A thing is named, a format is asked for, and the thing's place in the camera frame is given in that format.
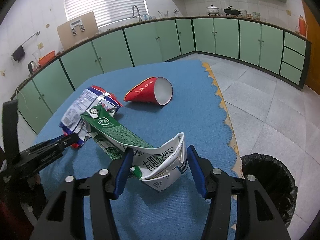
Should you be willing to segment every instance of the trash can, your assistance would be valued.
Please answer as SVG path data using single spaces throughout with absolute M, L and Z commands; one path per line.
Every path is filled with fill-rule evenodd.
M 241 157 L 243 175 L 254 175 L 269 194 L 288 228 L 296 208 L 298 187 L 287 167 L 276 158 L 263 154 Z

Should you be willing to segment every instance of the black pan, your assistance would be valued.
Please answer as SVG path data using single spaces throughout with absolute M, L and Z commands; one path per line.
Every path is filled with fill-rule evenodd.
M 228 15 L 236 15 L 236 16 L 238 16 L 240 14 L 239 10 L 231 9 L 229 6 L 228 6 L 228 8 L 229 9 L 223 9 L 227 16 Z

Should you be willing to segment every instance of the red paper cup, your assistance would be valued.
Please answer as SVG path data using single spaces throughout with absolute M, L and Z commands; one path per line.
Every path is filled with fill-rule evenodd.
M 125 96 L 124 101 L 151 102 L 164 106 L 172 98 L 173 88 L 169 80 L 163 77 L 150 77 L 132 88 Z

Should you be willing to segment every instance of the faucet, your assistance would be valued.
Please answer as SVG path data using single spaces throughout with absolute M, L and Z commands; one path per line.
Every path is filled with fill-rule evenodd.
M 132 6 L 132 18 L 134 18 L 134 7 L 137 8 L 137 12 L 138 12 L 138 15 L 139 15 L 139 22 L 142 22 L 141 17 L 140 17 L 140 13 L 139 13 L 139 9 L 138 9 L 138 7 L 136 5 Z

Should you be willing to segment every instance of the blue tablecloth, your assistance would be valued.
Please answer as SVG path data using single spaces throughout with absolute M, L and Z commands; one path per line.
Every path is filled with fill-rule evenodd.
M 142 80 L 151 76 L 167 78 L 173 85 L 173 98 L 166 106 L 123 102 L 124 95 Z M 227 116 L 219 107 L 221 98 L 215 95 L 217 87 L 201 66 L 200 61 L 176 61 L 137 66 L 105 73 L 84 82 L 54 113 L 35 143 L 62 134 L 59 122 L 72 102 L 82 91 L 97 85 L 114 93 L 123 103 L 115 118 L 129 130 L 157 147 L 185 133 L 186 146 L 193 144 L 201 157 L 211 161 L 229 175 L 236 162 L 236 153 L 228 146 L 232 130 L 224 124 Z M 92 176 L 107 168 L 110 158 L 89 139 L 79 149 L 70 147 L 63 157 L 40 172 L 46 197 L 49 199 L 64 178 L 77 179 Z M 190 239 L 201 238 L 210 201 L 197 193 L 190 170 L 166 190 L 158 193 L 138 179 L 127 181 L 124 193 L 111 206 L 121 239 Z M 93 239 L 89 197 L 84 200 L 87 239 Z M 236 201 L 232 198 L 230 226 L 236 223 Z M 230 228 L 228 239 L 234 239 Z

